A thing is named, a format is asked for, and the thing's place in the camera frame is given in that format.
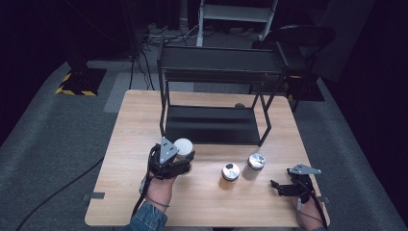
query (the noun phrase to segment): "chair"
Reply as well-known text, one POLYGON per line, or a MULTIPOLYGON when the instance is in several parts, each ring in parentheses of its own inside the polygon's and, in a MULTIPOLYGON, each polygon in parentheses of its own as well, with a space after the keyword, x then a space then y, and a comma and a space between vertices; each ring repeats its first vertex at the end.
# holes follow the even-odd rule
POLYGON ((307 89, 306 87, 318 79, 318 75, 313 73, 313 66, 319 51, 335 37, 336 32, 328 27, 288 25, 272 30, 264 40, 252 43, 252 49, 268 49, 276 41, 281 43, 289 64, 285 81, 288 81, 290 76, 300 78, 300 85, 294 91, 296 101, 292 107, 293 112, 296 111, 297 104, 307 89))

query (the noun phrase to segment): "shelf rack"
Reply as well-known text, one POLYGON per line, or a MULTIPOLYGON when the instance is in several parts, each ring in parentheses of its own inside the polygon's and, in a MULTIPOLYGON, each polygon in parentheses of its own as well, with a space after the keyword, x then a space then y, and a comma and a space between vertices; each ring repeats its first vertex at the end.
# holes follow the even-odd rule
POLYGON ((268 108, 282 84, 288 62, 279 43, 271 50, 230 49, 165 46, 162 38, 157 67, 163 108, 160 121, 162 136, 170 141, 187 138, 193 143, 261 146, 271 129, 268 108), (262 91, 267 81, 275 83, 268 100, 262 91), (169 82, 246 84, 257 86, 258 90, 251 107, 174 105, 170 103, 169 82), (262 103, 267 122, 267 130, 262 137, 254 113, 258 101, 262 103))

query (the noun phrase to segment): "person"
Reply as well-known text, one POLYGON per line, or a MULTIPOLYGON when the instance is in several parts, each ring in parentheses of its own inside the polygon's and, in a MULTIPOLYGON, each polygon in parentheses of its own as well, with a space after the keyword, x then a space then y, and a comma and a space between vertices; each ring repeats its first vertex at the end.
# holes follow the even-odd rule
MULTIPOLYGON (((131 218, 130 223, 124 226, 124 231, 166 231, 167 222, 166 209, 172 197, 172 188, 177 177, 171 179, 153 178, 145 197, 135 215, 131 218)), ((290 197, 294 207, 297 206, 297 197, 290 197)), ((307 231, 324 231, 321 217, 318 209, 312 199, 302 204, 298 212, 297 220, 299 224, 307 231)), ((196 228, 190 230, 212 230, 211 228, 196 228)), ((250 230, 275 230, 265 228, 243 228, 234 229, 233 231, 250 231, 250 230)))

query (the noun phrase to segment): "black metal frame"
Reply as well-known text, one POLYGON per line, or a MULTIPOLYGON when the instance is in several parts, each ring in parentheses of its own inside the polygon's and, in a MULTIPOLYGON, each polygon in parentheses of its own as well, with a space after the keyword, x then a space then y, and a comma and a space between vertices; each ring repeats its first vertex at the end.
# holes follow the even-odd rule
POLYGON ((257 144, 259 146, 263 144, 271 129, 268 109, 279 86, 283 83, 285 71, 288 67, 286 57, 282 52, 279 43, 276 44, 276 50, 271 51, 204 47, 165 47, 164 39, 162 39, 158 52, 157 66, 162 99, 162 114, 160 119, 162 136, 166 136, 172 141, 181 138, 172 137, 173 134, 174 136, 180 135, 195 143, 257 144), (166 53, 167 49, 172 49, 171 52, 173 52, 173 56, 166 53), (202 52, 203 54, 206 53, 207 55, 211 54, 211 56, 214 54, 215 58, 217 58, 217 54, 225 55, 229 52, 240 56, 250 55, 248 58, 259 57, 263 59, 264 57, 268 57, 268 60, 263 60, 263 64, 255 67, 260 69, 245 69, 245 67, 241 66, 242 63, 239 64, 239 62, 237 62, 235 64, 234 61, 231 62, 231 60, 226 62, 226 65, 230 64, 229 69, 223 69, 223 67, 200 66, 201 64, 197 64, 196 67, 191 67, 189 66, 189 63, 192 65, 195 65, 196 63, 194 61, 191 62, 189 57, 175 56, 176 53, 186 55, 189 52, 193 52, 195 54, 194 57, 196 57, 197 52, 202 52), (168 60, 174 58, 177 58, 177 60, 168 62, 168 60), (164 69, 166 70, 165 79, 163 74, 164 69), (273 90, 269 94, 268 101, 266 101, 263 95, 263 85, 266 82, 266 79, 272 76, 277 76, 277 80, 273 90), (169 82, 248 84, 257 85, 259 87, 250 108, 198 107, 171 105, 170 90, 168 86, 169 82), (259 136, 254 113, 254 108, 258 99, 261 100, 264 116, 267 122, 267 130, 261 138, 259 136), (165 131, 164 121, 166 112, 167 118, 165 131), (211 130, 211 126, 216 126, 217 131, 215 132, 211 130))

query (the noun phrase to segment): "wire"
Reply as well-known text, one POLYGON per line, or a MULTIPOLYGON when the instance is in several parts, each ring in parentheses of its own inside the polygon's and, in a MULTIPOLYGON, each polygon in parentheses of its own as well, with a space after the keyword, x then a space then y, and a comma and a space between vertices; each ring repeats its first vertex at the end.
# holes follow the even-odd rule
POLYGON ((132 67, 130 70, 130 83, 129 83, 129 90, 132 88, 132 82, 133 82, 133 67, 135 66, 135 56, 132 56, 132 67))
POLYGON ((107 39, 116 42, 122 46, 125 47, 132 47, 129 44, 125 44, 115 38, 112 38, 111 36, 109 36, 108 34, 106 34, 105 32, 101 31, 99 28, 97 28, 93 23, 91 23, 83 14, 81 14, 80 11, 78 11, 78 9, 76 9, 70 2, 68 2, 67 0, 63 0, 72 10, 74 10, 78 15, 80 15, 87 23, 89 26, 91 26, 93 29, 95 29, 97 32, 99 32, 102 36, 106 37, 107 39))
POLYGON ((72 181, 70 181, 68 184, 64 185, 62 188, 60 188, 59 190, 57 190, 56 192, 52 193, 50 196, 48 196, 45 200, 43 200, 36 208, 34 208, 25 218, 24 220, 22 220, 20 222, 20 224, 18 225, 18 227, 15 229, 15 231, 18 231, 21 229, 21 227, 24 225, 24 223, 30 218, 30 216, 35 213, 40 207, 42 207, 45 203, 47 203, 49 200, 51 200, 54 196, 56 196, 58 193, 62 192, 63 190, 65 190, 66 188, 68 188, 69 186, 71 186, 73 183, 75 183, 76 181, 78 181, 79 179, 81 179, 82 177, 84 177, 85 175, 87 175, 90 171, 92 171, 94 168, 96 168, 102 161, 103 161, 104 157, 102 157, 98 162, 96 162, 96 164, 94 164, 92 167, 90 167, 88 170, 86 170, 84 173, 82 173, 81 175, 79 175, 78 177, 76 177, 75 179, 73 179, 72 181))
POLYGON ((154 89, 154 86, 153 86, 152 76, 151 76, 151 74, 150 74, 149 62, 147 61, 146 54, 144 54, 143 49, 141 50, 141 53, 143 54, 144 60, 146 61, 147 73, 149 74, 149 80, 150 80, 150 86, 152 87, 153 90, 155 90, 155 89, 154 89))

